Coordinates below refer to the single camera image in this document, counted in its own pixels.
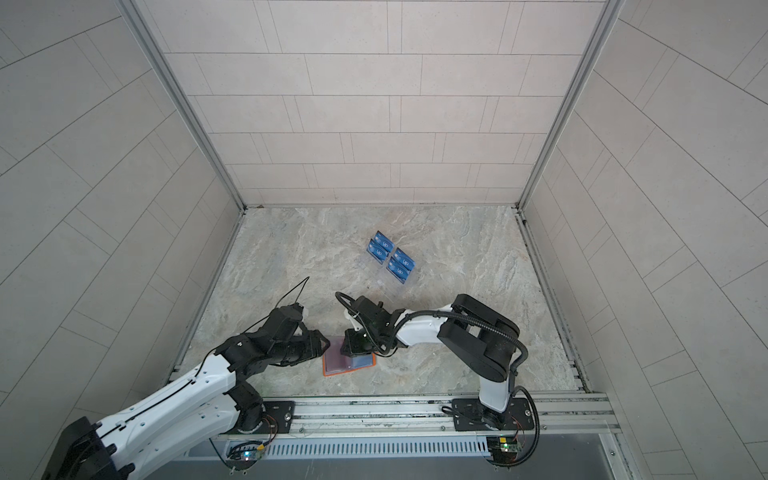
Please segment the left green circuit board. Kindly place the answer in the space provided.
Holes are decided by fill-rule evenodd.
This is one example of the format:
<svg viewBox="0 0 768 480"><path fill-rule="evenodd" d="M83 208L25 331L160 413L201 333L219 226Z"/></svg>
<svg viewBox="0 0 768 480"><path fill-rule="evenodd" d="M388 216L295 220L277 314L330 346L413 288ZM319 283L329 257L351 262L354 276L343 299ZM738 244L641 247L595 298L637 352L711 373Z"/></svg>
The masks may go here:
<svg viewBox="0 0 768 480"><path fill-rule="evenodd" d="M226 461L235 471L247 471L262 459L265 450L261 441L244 442L229 449Z"/></svg>

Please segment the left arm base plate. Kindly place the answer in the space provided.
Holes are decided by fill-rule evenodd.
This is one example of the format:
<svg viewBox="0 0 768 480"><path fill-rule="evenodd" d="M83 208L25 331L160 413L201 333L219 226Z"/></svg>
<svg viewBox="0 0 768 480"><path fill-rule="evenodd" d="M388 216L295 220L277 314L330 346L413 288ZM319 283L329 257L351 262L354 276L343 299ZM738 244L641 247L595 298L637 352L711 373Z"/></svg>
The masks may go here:
<svg viewBox="0 0 768 480"><path fill-rule="evenodd" d="M266 401L240 413L230 434L274 435L290 432L296 403L294 401Z"/></svg>

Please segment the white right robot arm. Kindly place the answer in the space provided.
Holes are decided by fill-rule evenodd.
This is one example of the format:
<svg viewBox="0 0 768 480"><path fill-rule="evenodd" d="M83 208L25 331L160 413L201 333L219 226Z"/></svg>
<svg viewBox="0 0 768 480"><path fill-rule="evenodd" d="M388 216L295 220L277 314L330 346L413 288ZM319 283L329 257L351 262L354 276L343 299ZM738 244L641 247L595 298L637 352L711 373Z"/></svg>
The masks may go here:
<svg viewBox="0 0 768 480"><path fill-rule="evenodd" d="M467 294L438 309L392 313L365 296L337 292L335 298L355 325L345 332L342 355L384 358L418 344L442 344L480 377L480 404L499 414L507 409L529 351L519 327L501 313Z"/></svg>

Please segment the green circuit board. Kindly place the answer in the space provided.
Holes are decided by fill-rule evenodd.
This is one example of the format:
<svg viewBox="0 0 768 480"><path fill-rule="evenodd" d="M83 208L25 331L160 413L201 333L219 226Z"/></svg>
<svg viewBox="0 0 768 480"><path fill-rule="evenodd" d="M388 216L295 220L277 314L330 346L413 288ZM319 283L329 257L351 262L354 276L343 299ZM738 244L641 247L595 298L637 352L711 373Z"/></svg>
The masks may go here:
<svg viewBox="0 0 768 480"><path fill-rule="evenodd" d="M265 450L261 441L244 442L229 449L226 461L235 471L247 471L262 459Z"/></svg>
<svg viewBox="0 0 768 480"><path fill-rule="evenodd" d="M521 455L522 446L516 438L489 436L486 443L490 454L487 461L496 467L512 467Z"/></svg>

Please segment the orange card holder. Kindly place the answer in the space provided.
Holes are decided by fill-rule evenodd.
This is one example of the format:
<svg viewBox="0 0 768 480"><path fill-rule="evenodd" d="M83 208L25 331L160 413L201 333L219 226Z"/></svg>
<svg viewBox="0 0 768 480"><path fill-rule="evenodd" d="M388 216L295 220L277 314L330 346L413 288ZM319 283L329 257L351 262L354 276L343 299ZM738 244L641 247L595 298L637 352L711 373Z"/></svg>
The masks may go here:
<svg viewBox="0 0 768 480"><path fill-rule="evenodd" d="M351 373L353 371L370 368L376 365L375 356L373 354L367 354L359 357L348 357L347 371L341 374Z"/></svg>

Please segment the aluminium corner post left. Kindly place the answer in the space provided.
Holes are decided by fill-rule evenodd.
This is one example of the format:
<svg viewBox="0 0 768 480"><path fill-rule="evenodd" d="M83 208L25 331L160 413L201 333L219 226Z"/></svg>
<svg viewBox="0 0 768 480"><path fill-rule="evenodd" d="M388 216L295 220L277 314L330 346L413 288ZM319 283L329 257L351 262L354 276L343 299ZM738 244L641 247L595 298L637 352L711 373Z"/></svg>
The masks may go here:
<svg viewBox="0 0 768 480"><path fill-rule="evenodd" d="M203 124L199 116L195 113L188 96L183 92L169 62L165 58L157 41L154 39L136 2L131 0L116 0L115 3L126 21L129 30L155 71L161 85L174 103L181 119L185 123L198 147L221 179L239 211L244 214L247 210L247 206L243 202L231 176L226 171L208 134L205 132Z"/></svg>

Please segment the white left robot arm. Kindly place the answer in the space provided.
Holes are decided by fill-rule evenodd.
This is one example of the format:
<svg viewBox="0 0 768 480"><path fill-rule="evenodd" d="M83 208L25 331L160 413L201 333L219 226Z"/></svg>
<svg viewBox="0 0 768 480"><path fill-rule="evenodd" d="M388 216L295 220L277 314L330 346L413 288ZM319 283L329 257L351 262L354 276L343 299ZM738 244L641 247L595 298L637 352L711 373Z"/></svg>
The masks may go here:
<svg viewBox="0 0 768 480"><path fill-rule="evenodd" d="M143 479L219 434L266 429L274 437L279 420L248 380L325 353L329 340L306 327L303 312L298 303L275 308L257 331L229 337L145 399L96 422L75 420L57 440L43 478Z"/></svg>

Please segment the aluminium corner post right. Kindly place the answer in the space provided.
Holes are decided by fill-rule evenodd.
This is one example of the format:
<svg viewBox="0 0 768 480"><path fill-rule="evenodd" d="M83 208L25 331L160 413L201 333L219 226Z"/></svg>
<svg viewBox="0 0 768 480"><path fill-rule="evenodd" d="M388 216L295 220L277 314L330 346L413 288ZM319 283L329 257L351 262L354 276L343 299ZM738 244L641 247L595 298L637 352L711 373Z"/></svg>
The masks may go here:
<svg viewBox="0 0 768 480"><path fill-rule="evenodd" d="M588 81L590 73L596 65L600 52L618 19L623 4L624 1L621 0L608 0L605 2L595 28L586 44L582 58L570 81L563 102L543 143L542 150L534 164L531 176L524 187L521 199L517 204L517 209L520 213L523 213L532 201L533 194L543 176L547 163L553 155L556 144Z"/></svg>

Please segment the aluminium corner post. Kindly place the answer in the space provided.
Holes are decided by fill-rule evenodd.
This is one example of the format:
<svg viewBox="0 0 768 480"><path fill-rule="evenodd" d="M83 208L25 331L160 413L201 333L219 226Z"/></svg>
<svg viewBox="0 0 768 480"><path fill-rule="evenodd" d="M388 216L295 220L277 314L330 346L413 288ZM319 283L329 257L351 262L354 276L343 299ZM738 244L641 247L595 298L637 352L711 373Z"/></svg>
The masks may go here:
<svg viewBox="0 0 768 480"><path fill-rule="evenodd" d="M624 1L621 0L608 0L605 2L595 28L586 44L582 58L570 81L563 102L543 143L542 150L534 164L531 176L524 187L521 199L517 204L517 209L520 213L523 213L532 201L533 194L543 176L547 163L553 155L556 144L588 81L590 73L596 65L600 52L618 19L623 4Z"/></svg>
<svg viewBox="0 0 768 480"><path fill-rule="evenodd" d="M155 71L161 85L174 103L181 119L185 123L198 147L221 179L239 211L244 214L247 210L247 206L243 202L231 176L226 171L208 134L205 132L203 124L199 116L195 113L188 96L183 92L169 62L165 58L157 41L154 39L136 2L131 0L116 0L115 3L126 21L129 30Z"/></svg>

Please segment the card stack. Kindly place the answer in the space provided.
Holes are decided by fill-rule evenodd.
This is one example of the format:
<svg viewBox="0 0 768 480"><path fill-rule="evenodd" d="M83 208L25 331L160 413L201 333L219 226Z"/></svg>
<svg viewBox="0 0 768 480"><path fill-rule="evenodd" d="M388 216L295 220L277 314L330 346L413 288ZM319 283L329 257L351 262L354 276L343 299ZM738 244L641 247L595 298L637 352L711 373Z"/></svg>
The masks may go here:
<svg viewBox="0 0 768 480"><path fill-rule="evenodd" d="M384 261L385 270L402 286L408 284L415 266L415 261L400 248L395 248Z"/></svg>
<svg viewBox="0 0 768 480"><path fill-rule="evenodd" d="M394 243L381 231L377 231L368 241L366 252L380 265L386 266L395 248Z"/></svg>

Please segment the right card stack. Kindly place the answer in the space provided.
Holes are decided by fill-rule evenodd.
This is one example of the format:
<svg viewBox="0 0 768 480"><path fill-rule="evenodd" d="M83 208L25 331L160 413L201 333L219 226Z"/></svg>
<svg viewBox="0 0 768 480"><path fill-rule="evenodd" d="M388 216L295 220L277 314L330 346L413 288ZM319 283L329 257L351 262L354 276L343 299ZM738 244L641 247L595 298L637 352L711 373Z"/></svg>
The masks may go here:
<svg viewBox="0 0 768 480"><path fill-rule="evenodd" d="M395 248L384 261L385 270L402 286L408 284L415 266L415 261L400 248Z"/></svg>

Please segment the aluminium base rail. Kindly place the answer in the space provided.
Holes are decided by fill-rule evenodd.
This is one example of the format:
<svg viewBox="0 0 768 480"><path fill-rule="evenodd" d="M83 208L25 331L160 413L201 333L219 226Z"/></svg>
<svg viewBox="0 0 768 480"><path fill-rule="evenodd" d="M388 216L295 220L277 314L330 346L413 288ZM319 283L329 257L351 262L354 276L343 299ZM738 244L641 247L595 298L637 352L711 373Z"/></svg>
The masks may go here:
<svg viewBox="0 0 768 480"><path fill-rule="evenodd" d="M533 431L458 432L448 415L450 396L353 396L272 398L266 401L296 403L290 432L280 439L323 437L384 437L438 435L521 434L530 440L540 434L615 433L620 430L614 409L605 394L583 391L534 392L529 397L535 419Z"/></svg>

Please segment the right green circuit board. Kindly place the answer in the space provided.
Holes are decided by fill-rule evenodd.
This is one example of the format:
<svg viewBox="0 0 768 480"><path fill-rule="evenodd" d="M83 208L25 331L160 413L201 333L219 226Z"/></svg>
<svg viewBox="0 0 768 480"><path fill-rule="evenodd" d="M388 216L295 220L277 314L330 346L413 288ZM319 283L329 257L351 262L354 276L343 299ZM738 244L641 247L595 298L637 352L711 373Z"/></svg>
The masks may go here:
<svg viewBox="0 0 768 480"><path fill-rule="evenodd" d="M496 467L512 467L521 455L522 446L516 438L489 436L486 443L490 454L487 461Z"/></svg>

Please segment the left card stack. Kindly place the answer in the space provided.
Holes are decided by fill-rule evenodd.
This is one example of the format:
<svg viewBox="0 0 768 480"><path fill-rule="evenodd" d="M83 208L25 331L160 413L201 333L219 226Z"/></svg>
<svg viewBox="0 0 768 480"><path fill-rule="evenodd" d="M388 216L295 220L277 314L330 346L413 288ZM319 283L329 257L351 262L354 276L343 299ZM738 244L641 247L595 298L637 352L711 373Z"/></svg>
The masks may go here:
<svg viewBox="0 0 768 480"><path fill-rule="evenodd" d="M377 231L368 241L366 252L380 265L386 266L395 248L394 243L381 231Z"/></svg>

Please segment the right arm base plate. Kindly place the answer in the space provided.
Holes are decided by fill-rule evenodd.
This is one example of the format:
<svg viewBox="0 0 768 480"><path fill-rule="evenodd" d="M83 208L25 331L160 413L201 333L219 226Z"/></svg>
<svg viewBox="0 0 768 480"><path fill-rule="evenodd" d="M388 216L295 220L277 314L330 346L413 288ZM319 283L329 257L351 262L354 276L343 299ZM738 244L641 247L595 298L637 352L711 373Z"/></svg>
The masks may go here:
<svg viewBox="0 0 768 480"><path fill-rule="evenodd" d="M535 419L530 402L524 397L511 398L504 412L496 412L477 398L454 398L448 407L458 432L533 431Z"/></svg>

